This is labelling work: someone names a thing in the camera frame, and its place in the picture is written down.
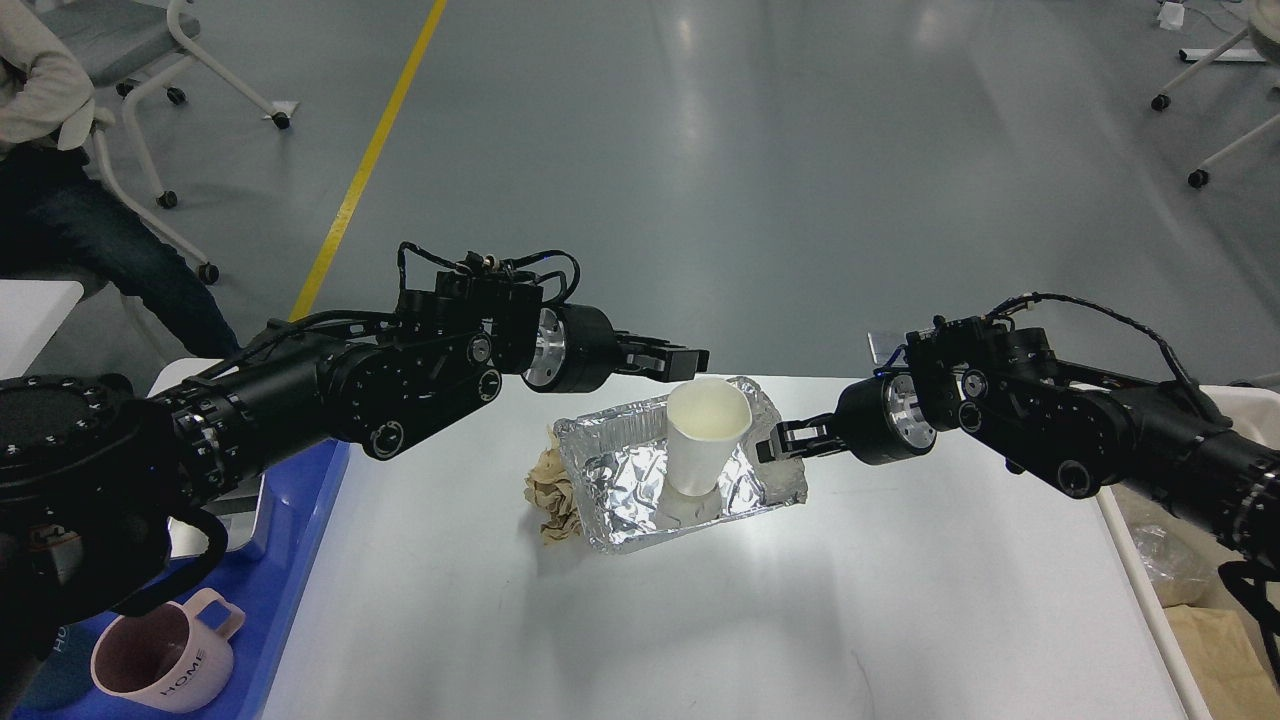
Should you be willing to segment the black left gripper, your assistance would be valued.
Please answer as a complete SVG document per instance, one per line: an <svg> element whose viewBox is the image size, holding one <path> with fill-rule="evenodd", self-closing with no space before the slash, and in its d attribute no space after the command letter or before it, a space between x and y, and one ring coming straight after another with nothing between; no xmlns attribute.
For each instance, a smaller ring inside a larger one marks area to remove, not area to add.
<svg viewBox="0 0 1280 720"><path fill-rule="evenodd" d="M602 310L561 304L541 309L534 359L522 379L540 393L589 393L613 372L675 383L705 373L709 361L705 348L616 333Z"/></svg>

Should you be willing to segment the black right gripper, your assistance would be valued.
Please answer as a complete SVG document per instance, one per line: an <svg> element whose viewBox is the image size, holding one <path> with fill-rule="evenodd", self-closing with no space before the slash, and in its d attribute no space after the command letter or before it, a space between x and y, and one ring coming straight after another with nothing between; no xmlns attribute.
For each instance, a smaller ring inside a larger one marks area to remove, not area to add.
<svg viewBox="0 0 1280 720"><path fill-rule="evenodd" d="M924 419L920 397L906 373L886 374L849 386L835 415L778 421L756 442L760 462L823 457L846 448L868 465L927 455L938 432Z"/></svg>

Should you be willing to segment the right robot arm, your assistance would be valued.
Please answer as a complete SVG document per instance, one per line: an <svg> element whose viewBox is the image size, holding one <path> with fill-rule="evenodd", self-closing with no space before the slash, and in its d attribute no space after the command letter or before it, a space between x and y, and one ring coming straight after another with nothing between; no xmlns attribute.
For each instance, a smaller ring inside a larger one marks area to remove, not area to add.
<svg viewBox="0 0 1280 720"><path fill-rule="evenodd" d="M781 421L756 443L762 462L849 452L877 466L928 454L960 429L1070 498L1116 483L1211 534L1238 560L1219 568L1231 597L1258 623L1277 664L1279 455L1235 432L1149 327L1084 299L1053 301L1106 315L1151 338L1170 379L1155 382L1059 359L1039 327L1014 315L1047 300L1033 292L986 314L936 316L872 377L849 386L832 413Z"/></svg>

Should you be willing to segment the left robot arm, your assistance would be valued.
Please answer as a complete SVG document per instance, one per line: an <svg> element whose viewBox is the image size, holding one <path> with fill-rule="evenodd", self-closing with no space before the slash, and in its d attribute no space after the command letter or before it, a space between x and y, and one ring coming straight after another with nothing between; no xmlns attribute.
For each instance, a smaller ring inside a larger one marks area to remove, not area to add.
<svg viewBox="0 0 1280 720"><path fill-rule="evenodd" d="M3 657L45 657L58 628L138 616L192 591L228 550L209 505L326 439L388 460L494 401L507 377L588 393L709 365L572 302L580 268L541 250L461 260L397 251L390 313L335 310L266 328L154 397L118 375L3 382Z"/></svg>

